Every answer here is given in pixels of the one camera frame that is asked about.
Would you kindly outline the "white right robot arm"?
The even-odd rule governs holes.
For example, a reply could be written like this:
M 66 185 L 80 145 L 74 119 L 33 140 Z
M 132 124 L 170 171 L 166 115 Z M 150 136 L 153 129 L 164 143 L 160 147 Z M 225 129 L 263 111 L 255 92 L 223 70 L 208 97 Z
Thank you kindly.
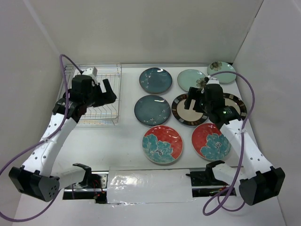
M 184 104 L 189 109 L 195 100 L 194 111 L 206 113 L 228 139 L 238 156 L 242 157 L 245 177 L 239 181 L 239 193 L 252 206 L 279 194 L 285 179 L 282 168 L 274 166 L 263 156 L 255 142 L 244 130 L 244 120 L 233 106 L 227 106 L 219 84 L 207 84 L 204 89 L 191 87 Z

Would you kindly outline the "red teal flower plate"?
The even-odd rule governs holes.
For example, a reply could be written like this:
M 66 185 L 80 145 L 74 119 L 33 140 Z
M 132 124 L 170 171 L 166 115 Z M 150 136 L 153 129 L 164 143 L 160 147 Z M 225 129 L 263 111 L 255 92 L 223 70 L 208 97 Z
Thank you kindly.
M 145 156 L 151 162 L 168 165 L 181 157 L 183 140 L 175 129 L 158 125 L 150 128 L 144 134 L 142 148 Z
M 209 161 L 223 160 L 231 150 L 230 142 L 213 123 L 204 123 L 195 128 L 191 141 L 198 155 Z

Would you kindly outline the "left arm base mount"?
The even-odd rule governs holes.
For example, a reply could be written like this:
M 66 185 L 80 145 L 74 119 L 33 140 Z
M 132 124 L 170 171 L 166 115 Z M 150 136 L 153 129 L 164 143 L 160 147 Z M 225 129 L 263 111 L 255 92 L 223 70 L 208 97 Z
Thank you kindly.
M 98 204 L 107 203 L 108 171 L 92 171 L 87 185 L 75 183 L 63 190 L 63 200 L 90 200 Z

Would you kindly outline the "dark blue plate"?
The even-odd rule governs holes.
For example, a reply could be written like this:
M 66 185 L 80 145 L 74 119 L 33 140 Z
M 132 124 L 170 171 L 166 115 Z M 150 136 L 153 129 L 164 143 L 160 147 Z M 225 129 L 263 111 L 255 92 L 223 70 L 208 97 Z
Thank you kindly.
M 171 74 L 163 68 L 148 68 L 139 76 L 139 84 L 148 93 L 160 94 L 166 92 L 173 83 Z
M 171 107 L 163 97 L 146 95 L 136 102 L 134 114 L 137 120 L 142 124 L 157 126 L 165 123 L 169 119 Z

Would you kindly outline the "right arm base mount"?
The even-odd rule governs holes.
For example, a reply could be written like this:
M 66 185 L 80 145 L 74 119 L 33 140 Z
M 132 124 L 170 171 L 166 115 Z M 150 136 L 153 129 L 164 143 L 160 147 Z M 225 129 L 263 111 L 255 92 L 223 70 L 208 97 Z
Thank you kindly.
M 229 186 L 223 181 L 210 179 L 205 171 L 191 171 L 185 175 L 191 181 L 192 197 L 214 196 Z

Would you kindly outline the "brown rimmed cream plate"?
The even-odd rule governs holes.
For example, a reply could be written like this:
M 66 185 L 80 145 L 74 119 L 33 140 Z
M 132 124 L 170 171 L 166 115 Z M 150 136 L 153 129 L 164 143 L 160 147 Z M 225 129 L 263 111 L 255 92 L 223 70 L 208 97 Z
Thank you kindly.
M 232 119 L 232 110 L 228 110 L 229 106 L 232 106 L 236 109 L 237 113 L 240 115 L 241 120 L 244 120 L 247 117 L 246 105 L 240 98 L 230 93 L 224 93 L 223 97 L 225 100 L 225 108 L 223 108 L 223 114 L 225 115 L 227 121 L 230 121 Z
M 191 101 L 190 108 L 186 110 L 184 103 L 187 99 L 187 93 L 177 96 L 172 102 L 172 114 L 182 124 L 187 126 L 198 126 L 204 123 L 208 116 L 204 113 L 198 113 L 193 110 L 195 101 Z

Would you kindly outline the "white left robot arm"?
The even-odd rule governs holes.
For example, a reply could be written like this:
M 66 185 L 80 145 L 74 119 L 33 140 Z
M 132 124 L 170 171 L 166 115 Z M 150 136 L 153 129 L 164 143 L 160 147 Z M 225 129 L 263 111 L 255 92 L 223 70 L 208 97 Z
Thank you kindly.
M 20 168 L 13 167 L 8 174 L 20 193 L 49 202 L 60 189 L 69 185 L 77 183 L 87 188 L 92 184 L 92 170 L 87 165 L 74 163 L 71 168 L 57 175 L 52 174 L 52 168 L 65 140 L 87 109 L 116 101 L 117 96 L 109 80 L 104 79 L 103 84 L 104 92 L 100 83 L 89 75 L 77 75 L 72 79 L 71 88 L 53 108 L 41 144 L 34 148 Z

